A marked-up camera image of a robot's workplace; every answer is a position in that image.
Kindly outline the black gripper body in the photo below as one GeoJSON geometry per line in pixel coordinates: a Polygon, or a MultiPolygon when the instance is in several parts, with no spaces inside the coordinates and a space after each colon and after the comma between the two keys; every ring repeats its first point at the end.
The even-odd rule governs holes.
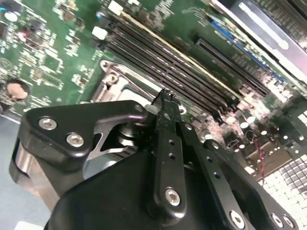
{"type": "Polygon", "coordinates": [[[154,203],[156,155],[142,150],[69,190],[56,204],[47,230],[218,230],[223,227],[191,149],[182,166],[187,208],[183,217],[168,214],[154,203]]]}

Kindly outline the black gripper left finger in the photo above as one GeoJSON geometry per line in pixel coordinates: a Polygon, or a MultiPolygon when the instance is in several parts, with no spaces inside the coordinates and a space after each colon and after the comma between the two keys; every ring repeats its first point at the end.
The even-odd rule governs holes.
{"type": "Polygon", "coordinates": [[[182,141],[167,107],[168,93],[163,90],[154,99],[157,114],[128,100],[37,108],[23,115],[20,152],[30,162],[20,167],[51,212],[61,197],[87,180],[85,164],[103,155],[104,145],[115,143],[113,131],[128,127],[136,134],[134,154],[151,150],[156,155],[154,203],[168,214],[184,216],[187,202],[180,198],[186,195],[182,141]]]}

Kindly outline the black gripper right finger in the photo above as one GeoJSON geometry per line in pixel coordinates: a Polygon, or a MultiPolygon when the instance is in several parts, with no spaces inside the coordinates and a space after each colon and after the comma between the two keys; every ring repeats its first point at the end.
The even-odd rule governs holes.
{"type": "Polygon", "coordinates": [[[214,230],[297,230],[296,221],[215,140],[199,141],[182,121],[177,97],[167,94],[167,107],[183,144],[183,158],[203,180],[197,195],[205,201],[214,230]]]}

